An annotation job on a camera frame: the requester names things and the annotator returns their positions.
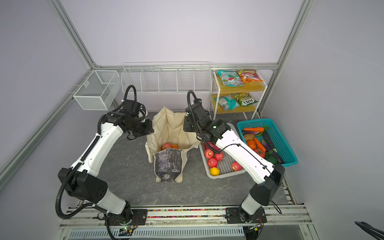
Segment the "cream canvas grocery bag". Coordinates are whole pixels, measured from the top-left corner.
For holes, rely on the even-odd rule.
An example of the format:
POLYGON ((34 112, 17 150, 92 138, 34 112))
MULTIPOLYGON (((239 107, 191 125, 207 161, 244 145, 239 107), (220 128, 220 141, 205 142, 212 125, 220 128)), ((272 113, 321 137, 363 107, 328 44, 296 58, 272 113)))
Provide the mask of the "cream canvas grocery bag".
POLYGON ((199 147, 196 133, 184 132, 185 116, 185 113, 175 113, 163 107, 153 118, 154 133, 147 136, 145 147, 149 163, 154 165, 157 183, 181 183, 188 151, 199 147), (165 143, 179 148, 162 150, 165 143))

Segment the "teal snack bag top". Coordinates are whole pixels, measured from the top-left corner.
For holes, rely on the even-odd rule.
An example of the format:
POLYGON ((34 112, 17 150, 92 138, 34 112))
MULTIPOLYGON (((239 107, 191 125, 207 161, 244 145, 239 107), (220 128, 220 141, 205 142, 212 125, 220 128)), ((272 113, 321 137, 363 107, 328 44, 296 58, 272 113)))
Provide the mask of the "teal snack bag top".
POLYGON ((224 86, 241 87, 244 85, 237 71, 217 71, 217 73, 224 86))

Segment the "orange snack bag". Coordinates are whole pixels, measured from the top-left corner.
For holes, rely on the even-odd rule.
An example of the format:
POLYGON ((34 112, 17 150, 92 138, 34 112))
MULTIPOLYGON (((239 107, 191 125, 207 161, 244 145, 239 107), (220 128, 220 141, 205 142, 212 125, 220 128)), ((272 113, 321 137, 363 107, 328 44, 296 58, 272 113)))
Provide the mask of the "orange snack bag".
POLYGON ((244 83, 263 82, 256 70, 238 71, 238 75, 244 83))

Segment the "red tomato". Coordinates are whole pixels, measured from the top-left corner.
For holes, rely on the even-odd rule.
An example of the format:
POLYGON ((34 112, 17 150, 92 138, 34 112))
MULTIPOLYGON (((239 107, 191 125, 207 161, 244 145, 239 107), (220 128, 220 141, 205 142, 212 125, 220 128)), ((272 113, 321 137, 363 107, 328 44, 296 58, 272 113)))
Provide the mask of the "red tomato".
POLYGON ((258 154, 263 159, 266 157, 266 152, 263 149, 261 149, 261 148, 254 149, 254 152, 256 154, 258 154))

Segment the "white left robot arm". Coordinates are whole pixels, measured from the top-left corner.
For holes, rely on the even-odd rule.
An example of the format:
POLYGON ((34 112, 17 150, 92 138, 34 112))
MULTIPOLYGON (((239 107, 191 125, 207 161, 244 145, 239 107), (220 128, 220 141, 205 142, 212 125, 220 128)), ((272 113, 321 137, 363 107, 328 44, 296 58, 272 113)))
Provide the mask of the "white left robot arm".
POLYGON ((124 98, 117 108, 102 115, 97 123, 95 137, 87 149, 71 167, 62 168, 58 173, 62 184, 55 202, 57 216, 69 219, 81 210, 92 207, 102 212, 105 219, 114 218, 117 224, 131 223, 134 216, 130 203, 115 195, 98 175, 108 153, 123 134, 127 134, 131 141, 153 132, 152 121, 147 119, 146 107, 136 98, 124 98), (64 193, 85 203, 66 214, 62 210, 64 193))

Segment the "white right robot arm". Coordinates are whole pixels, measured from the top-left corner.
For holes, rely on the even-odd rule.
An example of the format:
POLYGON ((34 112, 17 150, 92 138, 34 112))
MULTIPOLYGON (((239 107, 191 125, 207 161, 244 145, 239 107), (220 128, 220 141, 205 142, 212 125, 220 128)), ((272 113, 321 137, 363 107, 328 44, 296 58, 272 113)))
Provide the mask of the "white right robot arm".
POLYGON ((235 214, 228 214, 228 220, 250 223, 257 219, 262 222, 257 211, 272 200, 282 184, 285 168, 259 156, 223 120, 211 120, 210 113, 202 106, 202 100, 192 90, 187 93, 187 104, 184 131, 196 133, 197 139, 214 153, 227 153, 255 182, 235 214))

